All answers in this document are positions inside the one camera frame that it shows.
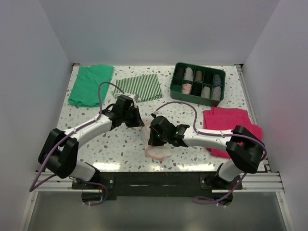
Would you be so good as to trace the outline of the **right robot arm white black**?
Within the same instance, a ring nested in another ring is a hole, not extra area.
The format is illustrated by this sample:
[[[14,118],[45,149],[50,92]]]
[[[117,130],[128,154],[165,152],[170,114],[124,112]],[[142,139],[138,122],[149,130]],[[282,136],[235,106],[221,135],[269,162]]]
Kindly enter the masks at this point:
[[[157,116],[150,123],[148,144],[152,147],[171,144],[174,147],[204,147],[227,152],[230,159],[223,163],[214,177],[215,185],[226,189],[242,173],[254,174],[266,156],[262,141],[243,126],[232,130],[197,130],[189,125],[173,125]]]

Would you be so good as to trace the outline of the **green folded cloth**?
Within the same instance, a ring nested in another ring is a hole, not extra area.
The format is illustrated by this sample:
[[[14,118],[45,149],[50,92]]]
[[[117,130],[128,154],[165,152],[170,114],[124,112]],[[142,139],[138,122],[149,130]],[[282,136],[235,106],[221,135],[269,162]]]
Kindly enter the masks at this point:
[[[78,75],[68,98],[68,103],[78,107],[97,107],[99,99],[105,99],[114,67],[110,65],[80,66]]]

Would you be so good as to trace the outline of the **brown rolled sock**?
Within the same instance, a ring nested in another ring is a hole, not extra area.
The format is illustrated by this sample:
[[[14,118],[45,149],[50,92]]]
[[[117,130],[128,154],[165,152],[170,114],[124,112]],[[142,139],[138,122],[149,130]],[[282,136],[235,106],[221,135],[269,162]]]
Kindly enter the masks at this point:
[[[197,70],[195,72],[195,77],[194,77],[195,82],[202,82],[203,81],[203,73],[201,70]]]

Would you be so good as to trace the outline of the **aluminium frame rail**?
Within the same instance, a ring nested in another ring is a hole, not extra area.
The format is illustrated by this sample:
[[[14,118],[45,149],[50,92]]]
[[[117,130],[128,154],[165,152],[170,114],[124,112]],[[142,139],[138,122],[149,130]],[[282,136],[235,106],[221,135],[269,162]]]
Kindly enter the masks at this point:
[[[144,154],[126,155],[102,155],[96,153],[94,156],[79,156],[81,163],[89,163],[99,171],[106,174],[120,174],[128,177],[133,174],[148,175],[155,174],[178,174],[183,173],[209,173],[215,172],[219,165],[227,161],[226,158],[203,154],[173,154],[166,160],[159,161],[146,157]],[[248,192],[282,192],[283,185],[280,174],[271,173],[267,161],[259,164],[256,174],[247,174],[242,181],[243,190]]]

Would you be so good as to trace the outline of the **pink folded cloth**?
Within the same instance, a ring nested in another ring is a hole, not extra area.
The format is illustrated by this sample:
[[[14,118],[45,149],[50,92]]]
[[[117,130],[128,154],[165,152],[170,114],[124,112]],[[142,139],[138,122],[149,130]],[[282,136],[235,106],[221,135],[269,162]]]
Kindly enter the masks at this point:
[[[203,111],[203,116],[204,129],[229,130],[237,125],[244,126],[262,141],[262,129],[251,122],[244,109],[211,107],[210,110]]]

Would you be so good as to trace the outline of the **pink rolled underwear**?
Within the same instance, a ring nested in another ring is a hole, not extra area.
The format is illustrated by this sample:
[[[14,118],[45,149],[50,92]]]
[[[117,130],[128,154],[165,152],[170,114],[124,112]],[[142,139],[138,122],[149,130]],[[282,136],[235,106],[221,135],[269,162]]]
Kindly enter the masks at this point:
[[[191,88],[192,88],[192,84],[184,83],[182,85],[181,93],[183,93],[183,94],[190,94]]]

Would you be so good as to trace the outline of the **beige grey rolled sock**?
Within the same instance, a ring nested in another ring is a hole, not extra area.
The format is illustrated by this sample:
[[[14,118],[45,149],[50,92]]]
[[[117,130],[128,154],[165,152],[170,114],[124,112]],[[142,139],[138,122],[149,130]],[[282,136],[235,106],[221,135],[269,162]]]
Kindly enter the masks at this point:
[[[204,86],[201,92],[201,97],[202,98],[210,98],[210,94],[211,94],[211,88],[208,86]]]

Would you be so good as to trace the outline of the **white pink-trimmed underwear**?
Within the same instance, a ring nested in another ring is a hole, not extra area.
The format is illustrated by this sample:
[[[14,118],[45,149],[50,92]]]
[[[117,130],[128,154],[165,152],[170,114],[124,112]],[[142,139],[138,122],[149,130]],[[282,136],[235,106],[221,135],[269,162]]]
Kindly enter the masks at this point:
[[[141,136],[145,149],[145,156],[154,160],[164,161],[171,157],[171,148],[169,146],[152,147],[148,144],[150,138],[150,123],[144,122],[144,127],[141,128]]]

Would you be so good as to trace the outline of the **grey striped rolled sock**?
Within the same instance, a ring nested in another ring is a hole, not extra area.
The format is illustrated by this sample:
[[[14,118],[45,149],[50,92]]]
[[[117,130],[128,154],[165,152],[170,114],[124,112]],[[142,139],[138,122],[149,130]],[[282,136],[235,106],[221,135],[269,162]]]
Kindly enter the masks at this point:
[[[220,98],[221,98],[221,87],[220,86],[216,86],[212,90],[211,99],[215,100],[215,101],[220,101]]]

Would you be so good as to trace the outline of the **blue striped rolled sock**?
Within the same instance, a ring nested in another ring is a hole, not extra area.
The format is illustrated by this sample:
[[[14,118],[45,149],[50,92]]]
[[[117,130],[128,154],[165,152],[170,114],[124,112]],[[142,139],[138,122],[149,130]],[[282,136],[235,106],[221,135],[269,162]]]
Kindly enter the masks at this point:
[[[221,80],[221,77],[220,77],[219,74],[215,74],[215,75],[214,75],[213,85],[214,85],[214,86],[219,86],[219,87],[222,86],[222,80]]]

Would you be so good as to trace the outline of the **green white striped underwear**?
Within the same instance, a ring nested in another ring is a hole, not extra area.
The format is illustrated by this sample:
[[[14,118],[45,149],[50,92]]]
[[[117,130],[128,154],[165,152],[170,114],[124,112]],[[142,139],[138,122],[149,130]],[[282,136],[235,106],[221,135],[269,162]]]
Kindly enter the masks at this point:
[[[138,96],[138,103],[157,100],[163,97],[157,74],[116,80],[116,86],[126,94],[136,94]]]

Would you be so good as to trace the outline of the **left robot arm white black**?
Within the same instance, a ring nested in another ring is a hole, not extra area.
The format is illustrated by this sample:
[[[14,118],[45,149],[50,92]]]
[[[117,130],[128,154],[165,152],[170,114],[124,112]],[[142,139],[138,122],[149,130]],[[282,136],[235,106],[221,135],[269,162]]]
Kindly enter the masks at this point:
[[[100,171],[77,159],[78,150],[97,136],[125,124],[128,128],[143,127],[137,94],[120,95],[116,102],[101,110],[93,119],[67,130],[53,129],[41,150],[38,162],[61,179],[82,179],[89,189],[100,183]]]

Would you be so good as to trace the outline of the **green divided storage tray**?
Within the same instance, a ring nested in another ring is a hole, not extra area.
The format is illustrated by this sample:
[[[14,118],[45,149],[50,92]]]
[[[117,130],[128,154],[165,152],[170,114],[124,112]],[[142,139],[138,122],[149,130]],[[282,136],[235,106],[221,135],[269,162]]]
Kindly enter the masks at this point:
[[[184,73],[187,67],[192,68],[193,70],[193,81],[184,80]],[[203,81],[202,82],[195,82],[195,72],[197,70],[201,70],[203,73]],[[220,101],[215,101],[211,99],[212,90],[215,87],[213,85],[214,75],[219,74],[222,80],[221,86],[221,98]],[[184,83],[192,84],[190,94],[183,94],[181,93],[182,85]],[[223,70],[215,69],[211,67],[204,67],[195,64],[187,64],[187,63],[177,63],[174,68],[174,73],[172,76],[172,80],[170,83],[170,96],[172,99],[185,101],[189,103],[195,103],[205,106],[214,106],[217,107],[222,100],[224,99],[225,93],[225,83],[226,83],[226,73]],[[204,86],[208,86],[211,88],[210,98],[202,98],[201,92]]]

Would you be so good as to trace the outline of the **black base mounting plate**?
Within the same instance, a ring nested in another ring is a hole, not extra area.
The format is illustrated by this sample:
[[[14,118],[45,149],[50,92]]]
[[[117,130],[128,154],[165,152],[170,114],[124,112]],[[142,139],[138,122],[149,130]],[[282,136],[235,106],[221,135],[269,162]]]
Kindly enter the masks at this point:
[[[118,197],[195,197],[218,199],[221,193],[242,189],[240,176],[231,182],[218,178],[215,172],[101,172],[93,184],[75,180],[72,189],[82,191],[82,201],[108,200]]]

